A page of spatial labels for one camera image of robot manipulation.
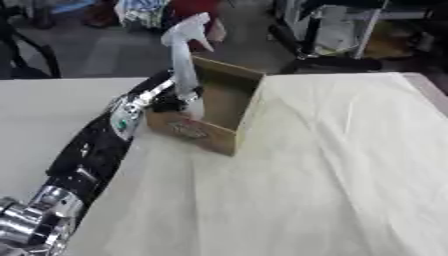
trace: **white cloth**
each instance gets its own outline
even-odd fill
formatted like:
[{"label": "white cloth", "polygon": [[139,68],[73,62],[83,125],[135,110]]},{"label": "white cloth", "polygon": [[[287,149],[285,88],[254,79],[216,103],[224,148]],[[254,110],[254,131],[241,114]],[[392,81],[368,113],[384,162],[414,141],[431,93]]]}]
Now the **white cloth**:
[{"label": "white cloth", "polygon": [[[0,82],[0,194],[141,80]],[[243,127],[233,158],[141,127],[67,255],[448,255],[448,121],[401,75],[268,77]]]}]

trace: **chair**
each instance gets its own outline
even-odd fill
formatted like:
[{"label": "chair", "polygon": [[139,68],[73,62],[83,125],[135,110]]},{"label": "chair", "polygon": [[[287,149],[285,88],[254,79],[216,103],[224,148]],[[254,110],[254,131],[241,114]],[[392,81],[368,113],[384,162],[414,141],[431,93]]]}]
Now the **chair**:
[{"label": "chair", "polygon": [[[412,6],[434,5],[442,2],[441,0],[417,1],[410,0]],[[368,72],[378,71],[382,68],[381,62],[374,59],[363,59],[363,53],[373,32],[377,21],[381,18],[383,10],[389,6],[390,0],[307,0],[302,4],[300,18],[310,17],[305,38],[302,42],[297,42],[289,28],[278,24],[271,25],[269,32],[294,56],[295,60],[285,65],[281,70],[281,74],[295,73],[300,67],[306,66],[325,66],[343,68],[341,72]],[[322,8],[327,5],[345,6],[353,8],[361,8],[370,10],[366,29],[361,37],[359,46],[357,47],[353,57],[327,57],[318,56],[314,49],[318,32],[322,21]]]},{"label": "chair", "polygon": [[[35,43],[28,37],[19,33],[11,24],[9,19],[16,15],[21,15],[22,9],[15,7],[6,7],[4,2],[0,0],[0,43],[2,43],[2,51],[8,50],[4,56],[8,56],[11,62],[14,63],[14,68],[11,69],[11,78],[22,79],[42,79],[42,78],[61,78],[59,64],[54,55],[53,50],[48,45],[40,45]],[[17,40],[24,41],[34,49],[36,49],[45,59],[49,74],[30,67],[20,55],[20,48],[17,45]]]}]

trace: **black chair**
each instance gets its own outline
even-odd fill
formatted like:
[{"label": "black chair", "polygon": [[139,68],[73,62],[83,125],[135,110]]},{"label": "black chair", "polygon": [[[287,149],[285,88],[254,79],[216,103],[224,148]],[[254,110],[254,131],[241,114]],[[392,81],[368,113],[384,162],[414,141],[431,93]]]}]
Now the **black chair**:
[{"label": "black chair", "polygon": [[[14,67],[10,67],[10,78],[21,78],[21,79],[45,79],[45,78],[61,78],[61,72],[59,69],[59,64],[56,59],[56,56],[48,45],[40,45],[28,37],[19,33],[11,24],[9,24],[9,19],[13,16],[23,15],[23,11],[21,8],[14,7],[6,7],[4,2],[0,0],[0,43],[2,44],[1,50],[5,52],[2,54],[4,58],[2,60],[4,70],[7,67],[4,67],[6,61],[14,64]],[[45,59],[48,68],[49,74],[30,67],[28,63],[22,58],[20,54],[20,48],[17,45],[17,40],[24,41],[34,49],[36,49]]]},{"label": "black chair", "polygon": [[[434,5],[443,0],[396,0],[397,4],[406,5],[421,5],[422,2],[425,5]],[[369,72],[381,70],[381,62],[374,59],[360,59],[345,57],[345,56],[317,56],[314,53],[316,40],[318,32],[320,29],[322,21],[322,8],[326,5],[337,5],[354,7],[361,9],[371,9],[375,10],[377,16],[380,15],[381,11],[387,7],[389,0],[308,0],[302,5],[301,19],[305,17],[310,17],[305,38],[302,42],[297,42],[296,38],[293,36],[290,29],[281,24],[274,24],[269,27],[269,32],[272,34],[287,50],[289,50],[295,59],[285,65],[280,70],[280,74],[291,74],[295,73],[298,69],[302,67],[309,66],[321,66],[321,67],[335,67],[338,72]],[[368,30],[373,30],[374,23],[368,28]],[[368,38],[370,37],[371,31],[366,32],[367,37],[363,38],[361,44],[366,44]]]}]

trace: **floor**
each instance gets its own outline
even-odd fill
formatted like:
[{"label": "floor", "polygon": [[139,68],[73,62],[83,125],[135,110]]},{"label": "floor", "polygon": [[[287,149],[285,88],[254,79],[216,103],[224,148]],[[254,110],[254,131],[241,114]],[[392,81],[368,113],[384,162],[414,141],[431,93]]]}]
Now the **floor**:
[{"label": "floor", "polygon": [[[220,8],[228,37],[215,45],[215,52],[201,55],[267,73],[275,73],[291,59],[278,43],[267,40],[271,20],[263,1],[240,0],[236,8],[224,1]],[[170,65],[170,51],[161,45],[160,35],[121,27],[88,28],[80,24],[78,13],[57,18],[57,26],[50,30],[22,27],[21,31],[54,48],[66,78],[150,76]],[[32,49],[24,47],[23,55],[32,65],[45,67]]]}]

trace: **open cardboard box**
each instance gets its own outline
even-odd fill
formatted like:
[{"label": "open cardboard box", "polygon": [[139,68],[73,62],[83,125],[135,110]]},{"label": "open cardboard box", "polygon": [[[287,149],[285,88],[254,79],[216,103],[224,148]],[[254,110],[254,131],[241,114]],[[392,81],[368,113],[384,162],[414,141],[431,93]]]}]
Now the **open cardboard box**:
[{"label": "open cardboard box", "polygon": [[148,111],[148,126],[206,149],[233,155],[241,140],[243,116],[264,74],[199,57],[194,57],[193,62],[204,86],[204,118],[196,121],[182,113]]}]

